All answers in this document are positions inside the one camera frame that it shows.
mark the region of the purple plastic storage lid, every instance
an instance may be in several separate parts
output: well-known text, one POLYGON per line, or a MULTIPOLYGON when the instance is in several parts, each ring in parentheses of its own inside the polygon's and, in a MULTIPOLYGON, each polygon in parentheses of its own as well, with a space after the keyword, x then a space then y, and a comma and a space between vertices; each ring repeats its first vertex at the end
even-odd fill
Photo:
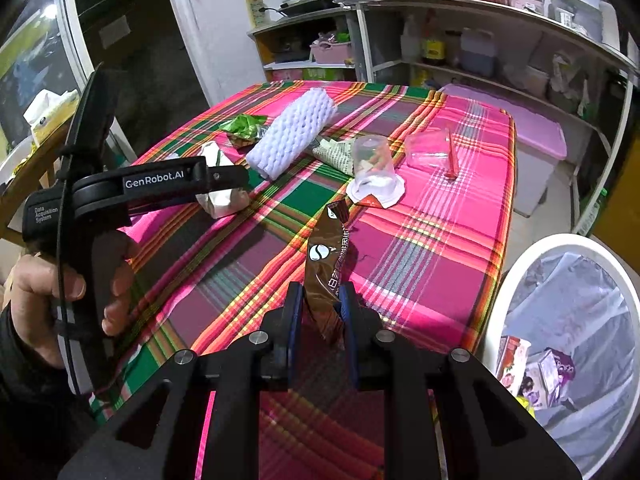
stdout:
POLYGON ((560 124, 510 101, 468 86, 448 84, 444 85, 440 91, 448 95, 480 101, 481 104, 505 110, 513 117, 519 142, 546 153, 556 160, 565 160, 566 142, 564 141, 564 133, 560 124))

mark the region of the trash bin liner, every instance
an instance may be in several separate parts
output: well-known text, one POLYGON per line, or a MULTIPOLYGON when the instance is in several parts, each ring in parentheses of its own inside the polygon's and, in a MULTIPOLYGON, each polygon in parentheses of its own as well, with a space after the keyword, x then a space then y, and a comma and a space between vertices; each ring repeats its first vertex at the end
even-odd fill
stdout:
POLYGON ((505 335, 531 342, 530 354, 554 348, 572 357, 569 406, 538 410, 536 419, 584 478, 611 453, 632 409, 639 373, 634 319, 615 280, 574 252, 542 256, 511 299, 505 335))

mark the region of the white logo on wrapper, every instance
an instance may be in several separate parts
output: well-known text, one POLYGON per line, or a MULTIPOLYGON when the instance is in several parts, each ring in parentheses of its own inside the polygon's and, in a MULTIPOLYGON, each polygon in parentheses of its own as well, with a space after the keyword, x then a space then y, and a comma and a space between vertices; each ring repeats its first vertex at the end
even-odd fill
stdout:
POLYGON ((314 245, 309 249, 309 257, 315 262, 324 260, 331 251, 335 251, 335 248, 329 249, 326 245, 314 245))

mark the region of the human hand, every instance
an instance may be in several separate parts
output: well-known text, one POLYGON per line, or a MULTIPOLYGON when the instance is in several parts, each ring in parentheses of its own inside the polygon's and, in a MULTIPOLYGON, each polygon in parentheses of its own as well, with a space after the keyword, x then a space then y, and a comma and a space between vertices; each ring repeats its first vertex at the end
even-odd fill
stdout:
MULTIPOLYGON (((126 258, 134 257, 138 250, 138 245, 129 239, 126 258)), ((14 281, 9 298, 11 316, 18 337, 33 348, 46 363, 55 368, 63 368, 64 362, 57 336, 53 331, 53 318, 49 306, 51 296, 60 298, 56 265, 39 256, 23 256, 15 264, 13 273, 14 281)), ((63 273, 66 299, 81 299, 86 291, 84 277, 70 267, 65 267, 63 273)), ((118 335, 127 326, 129 289, 133 279, 133 270, 123 260, 111 280, 111 301, 104 309, 102 330, 106 335, 118 335)))

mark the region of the brown plastic packaging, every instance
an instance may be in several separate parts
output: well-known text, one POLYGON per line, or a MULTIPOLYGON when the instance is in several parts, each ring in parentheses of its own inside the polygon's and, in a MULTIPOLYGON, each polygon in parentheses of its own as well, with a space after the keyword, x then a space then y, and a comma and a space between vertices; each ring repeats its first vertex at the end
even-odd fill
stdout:
POLYGON ((334 304, 349 247, 349 232, 344 227, 348 219, 349 208, 344 200, 327 204, 306 245, 306 302, 318 330, 329 343, 339 339, 342 326, 334 304))

